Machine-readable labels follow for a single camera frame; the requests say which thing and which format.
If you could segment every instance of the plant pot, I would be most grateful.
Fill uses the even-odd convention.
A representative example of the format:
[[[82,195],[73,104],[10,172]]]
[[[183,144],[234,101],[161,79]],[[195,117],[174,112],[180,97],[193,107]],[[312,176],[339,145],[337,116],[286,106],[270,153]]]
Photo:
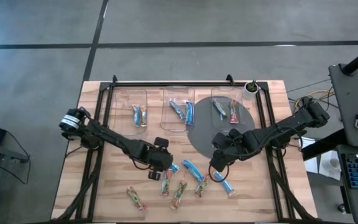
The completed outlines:
[[[247,90],[246,86],[248,83],[246,83],[244,85],[244,89],[242,90],[242,97],[244,97],[245,99],[251,100],[255,97],[255,94],[259,91],[260,87],[258,86],[258,84],[255,84],[257,89],[254,92],[251,92],[249,90]]]

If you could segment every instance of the gray circular mat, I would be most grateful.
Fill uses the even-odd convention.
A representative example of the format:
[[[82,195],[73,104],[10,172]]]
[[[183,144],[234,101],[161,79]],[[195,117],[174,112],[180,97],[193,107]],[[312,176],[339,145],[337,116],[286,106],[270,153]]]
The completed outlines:
[[[230,98],[223,96],[214,96],[213,98],[219,98],[220,102],[230,102]],[[218,111],[213,108],[211,97],[207,97],[198,103],[194,107],[194,121],[195,125],[187,128],[188,138],[193,147],[202,155],[212,158],[215,148],[212,147],[212,139],[216,133],[223,132],[223,130],[229,131],[232,128],[236,128],[240,133],[255,128],[254,120],[248,110],[240,103],[238,107],[242,107],[241,111],[241,123],[231,124],[230,114],[226,122],[221,122]]]

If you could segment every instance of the small potted plant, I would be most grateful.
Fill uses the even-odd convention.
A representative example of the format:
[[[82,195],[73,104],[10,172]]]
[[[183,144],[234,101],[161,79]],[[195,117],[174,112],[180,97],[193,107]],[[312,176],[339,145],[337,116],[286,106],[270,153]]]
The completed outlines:
[[[259,91],[259,86],[256,81],[248,82],[244,85],[243,97],[245,99],[252,99],[255,94]]]

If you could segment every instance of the blue snack bar wrapper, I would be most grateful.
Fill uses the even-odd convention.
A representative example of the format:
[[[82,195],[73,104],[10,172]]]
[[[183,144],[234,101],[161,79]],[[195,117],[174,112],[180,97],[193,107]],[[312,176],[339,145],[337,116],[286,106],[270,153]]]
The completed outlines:
[[[181,110],[180,106],[177,105],[173,100],[170,100],[169,104],[172,106],[172,108],[175,110],[175,112],[179,115],[180,119],[185,119],[186,118],[186,115]]]
[[[186,121],[187,125],[194,125],[194,103],[186,102]]]
[[[226,111],[223,109],[223,105],[217,99],[212,99],[212,103],[222,116],[227,116]]]
[[[200,171],[194,166],[190,161],[185,159],[182,164],[186,167],[186,169],[196,178],[196,180],[200,183],[203,181],[204,177],[201,175]]]
[[[222,175],[218,172],[218,171],[215,171],[214,172],[214,178],[217,180],[217,181],[220,181],[223,179]],[[229,184],[229,182],[227,180],[224,180],[222,181],[222,184],[223,184],[223,187],[224,189],[226,190],[228,196],[230,197],[232,194],[234,194],[234,189],[232,187],[231,184]]]
[[[170,170],[172,170],[173,174],[176,174],[177,172],[180,171],[180,166],[176,165],[176,164],[171,164],[171,166],[169,167]]]
[[[134,108],[134,124],[135,127],[139,127],[140,126],[140,106],[139,105],[132,105]]]

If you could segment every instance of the black desk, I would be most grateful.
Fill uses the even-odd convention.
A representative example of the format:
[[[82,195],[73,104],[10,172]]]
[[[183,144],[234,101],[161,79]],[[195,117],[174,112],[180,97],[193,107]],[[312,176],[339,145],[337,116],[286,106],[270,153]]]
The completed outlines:
[[[331,82],[341,112],[344,128],[327,136],[303,149],[303,159],[308,160],[324,152],[336,149],[339,157],[342,153],[358,153],[358,129],[354,127],[358,114],[358,70],[354,77],[341,72],[338,65],[329,67]],[[343,186],[341,186],[344,204],[347,212],[352,213],[358,223],[358,189],[350,189],[347,177],[342,172]]]

